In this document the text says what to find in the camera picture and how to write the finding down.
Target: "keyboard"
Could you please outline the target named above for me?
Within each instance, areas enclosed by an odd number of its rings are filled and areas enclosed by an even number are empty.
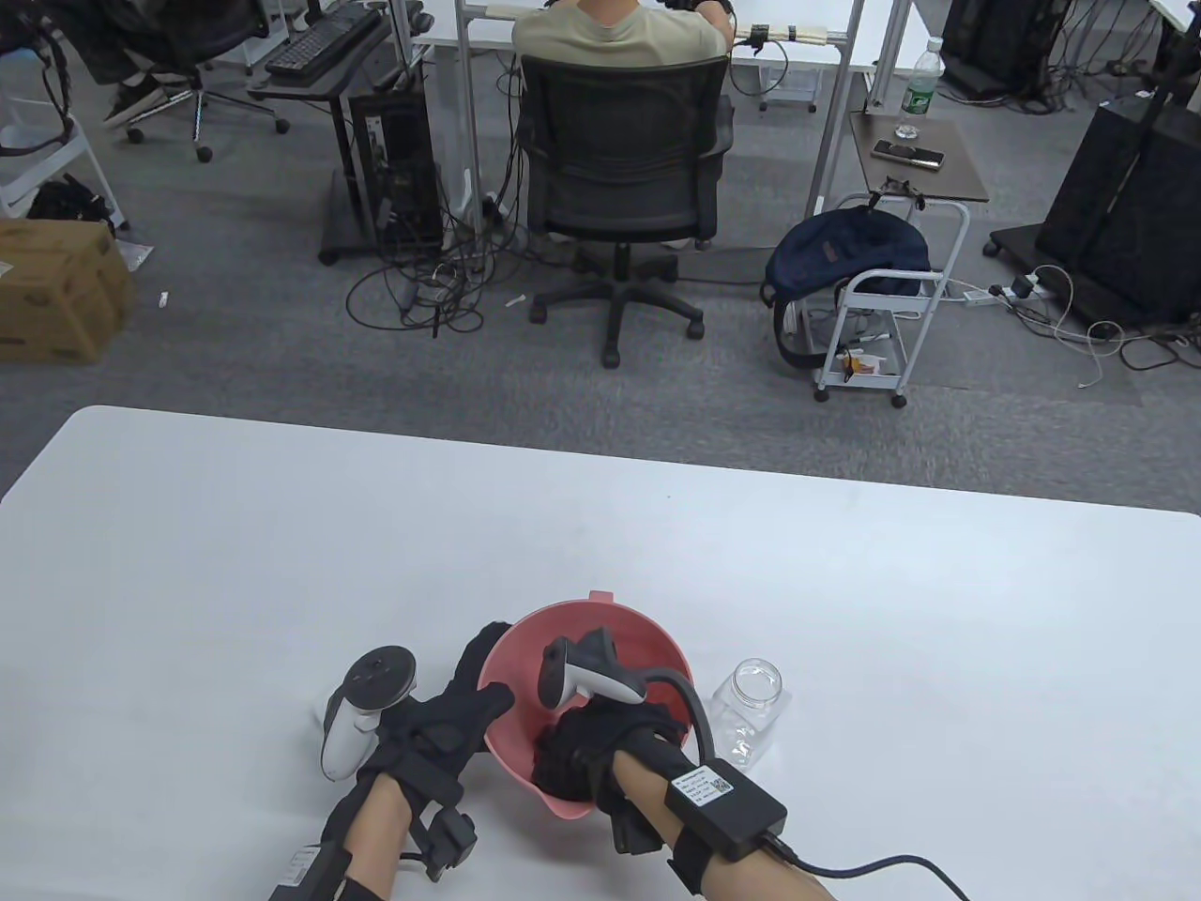
[[[349,53],[383,16],[363,4],[349,2],[317,19],[271,56],[264,68],[275,76],[313,80]]]

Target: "cardboard box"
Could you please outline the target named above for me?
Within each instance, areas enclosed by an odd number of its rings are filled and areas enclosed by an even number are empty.
[[[107,226],[0,220],[0,360],[95,363],[136,300]]]

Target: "office chair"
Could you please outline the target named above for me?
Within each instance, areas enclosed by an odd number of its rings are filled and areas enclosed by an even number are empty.
[[[572,269],[599,278],[538,294],[530,322],[544,323],[557,304],[608,300],[605,369],[621,365],[617,341],[628,304],[674,312],[688,320],[688,338],[705,336],[700,310],[631,282],[674,282],[679,259],[632,263],[631,245],[717,233],[717,181],[734,143],[734,109],[722,96],[727,66],[724,56],[657,68],[521,60],[518,143],[530,162],[530,231],[615,245],[611,262],[578,250]]]
[[[125,124],[125,135],[131,144],[141,144],[144,135],[135,127],[137,123],[159,115],[189,100],[193,101],[192,144],[196,159],[209,162],[213,150],[201,144],[201,123],[209,101],[249,109],[269,115],[275,121],[275,131],[286,135],[292,127],[264,103],[229,97],[210,91],[201,79],[201,66],[232,50],[247,37],[267,37],[270,20],[259,0],[168,0],[159,13],[159,25],[172,48],[171,59],[151,60],[163,68],[187,78],[187,88],[172,94],[162,103],[141,113]]]

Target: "clear plastic jar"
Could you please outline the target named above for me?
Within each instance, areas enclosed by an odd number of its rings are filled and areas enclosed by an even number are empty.
[[[771,741],[772,726],[791,694],[775,666],[759,657],[745,660],[713,692],[709,723],[717,756],[748,770]]]

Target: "beige t-shirt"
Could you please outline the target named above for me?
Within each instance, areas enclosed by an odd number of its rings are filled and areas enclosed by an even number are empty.
[[[705,17],[683,10],[638,7],[602,25],[575,6],[555,5],[513,26],[519,56],[581,66],[674,66],[725,55],[725,37]]]

